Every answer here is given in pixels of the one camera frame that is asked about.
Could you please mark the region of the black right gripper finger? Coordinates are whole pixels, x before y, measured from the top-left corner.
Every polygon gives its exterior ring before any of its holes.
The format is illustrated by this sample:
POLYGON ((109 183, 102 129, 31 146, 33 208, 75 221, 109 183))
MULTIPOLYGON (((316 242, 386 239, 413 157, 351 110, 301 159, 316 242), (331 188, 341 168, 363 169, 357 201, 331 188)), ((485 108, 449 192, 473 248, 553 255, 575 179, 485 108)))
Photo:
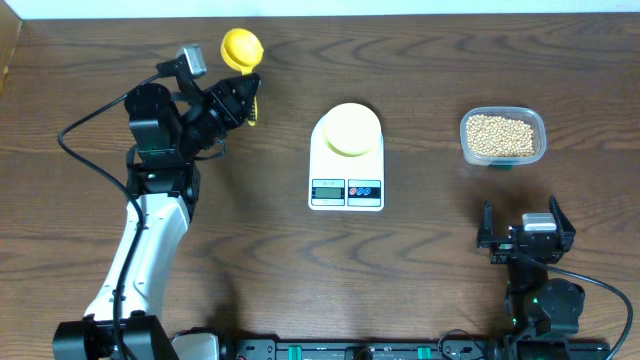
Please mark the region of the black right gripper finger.
POLYGON ((489 201, 485 201, 483 204, 482 221, 478 229, 479 237, 492 237, 493 236, 493 208, 489 201))
POLYGON ((551 195, 549 198, 549 210, 556 222, 557 232, 562 238, 574 238, 576 229, 561 210, 557 198, 551 195))

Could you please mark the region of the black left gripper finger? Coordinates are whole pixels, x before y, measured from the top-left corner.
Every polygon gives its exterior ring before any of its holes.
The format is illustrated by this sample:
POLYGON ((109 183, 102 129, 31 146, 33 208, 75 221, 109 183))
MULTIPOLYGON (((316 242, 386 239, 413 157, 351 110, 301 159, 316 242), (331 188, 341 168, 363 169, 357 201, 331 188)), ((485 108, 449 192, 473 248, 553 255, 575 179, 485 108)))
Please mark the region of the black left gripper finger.
POLYGON ((257 93, 261 86, 261 77, 257 73, 244 75, 242 77, 242 91, 244 112, 248 123, 256 123, 258 120, 257 93))
POLYGON ((224 94, 249 98, 253 95, 253 76, 243 75, 224 79, 222 89, 224 94))

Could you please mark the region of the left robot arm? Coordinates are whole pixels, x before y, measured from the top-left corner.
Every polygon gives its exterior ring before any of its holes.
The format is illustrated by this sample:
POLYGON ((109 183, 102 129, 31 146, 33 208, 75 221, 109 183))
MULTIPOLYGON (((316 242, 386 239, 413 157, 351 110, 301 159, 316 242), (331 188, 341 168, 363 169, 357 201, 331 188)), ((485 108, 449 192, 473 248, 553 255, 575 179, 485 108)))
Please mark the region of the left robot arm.
POLYGON ((107 277, 82 319, 62 322, 52 341, 57 359, 232 359, 234 345, 214 330, 170 338, 160 321, 177 248, 193 219, 202 152, 222 143, 253 112, 257 74, 202 90, 175 73, 172 93, 152 76, 119 98, 135 143, 121 183, 84 157, 127 199, 127 222, 107 277))

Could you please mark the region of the yellow measuring scoop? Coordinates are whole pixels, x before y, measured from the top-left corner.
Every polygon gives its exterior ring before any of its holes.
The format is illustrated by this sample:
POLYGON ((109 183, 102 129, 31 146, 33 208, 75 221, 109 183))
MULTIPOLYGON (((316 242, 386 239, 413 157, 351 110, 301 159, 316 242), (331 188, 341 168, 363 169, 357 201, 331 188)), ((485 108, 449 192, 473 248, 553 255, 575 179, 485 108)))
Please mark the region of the yellow measuring scoop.
POLYGON ((261 63, 264 48, 258 37, 244 28, 233 28, 223 37, 220 52, 224 62, 242 75, 251 74, 261 63))

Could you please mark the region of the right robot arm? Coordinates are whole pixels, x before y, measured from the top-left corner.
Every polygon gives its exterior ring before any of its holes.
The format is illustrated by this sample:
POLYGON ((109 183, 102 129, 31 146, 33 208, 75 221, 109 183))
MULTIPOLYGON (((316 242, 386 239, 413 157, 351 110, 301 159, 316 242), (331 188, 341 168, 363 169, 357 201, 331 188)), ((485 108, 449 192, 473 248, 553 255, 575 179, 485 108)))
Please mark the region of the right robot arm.
POLYGON ((526 213, 506 235, 494 233, 493 209, 483 205, 476 246, 489 250, 490 262, 505 265, 505 309, 513 330, 487 345, 489 359, 569 359, 569 337, 579 331, 584 289, 548 275, 574 242, 576 230, 555 197, 545 213, 526 213))

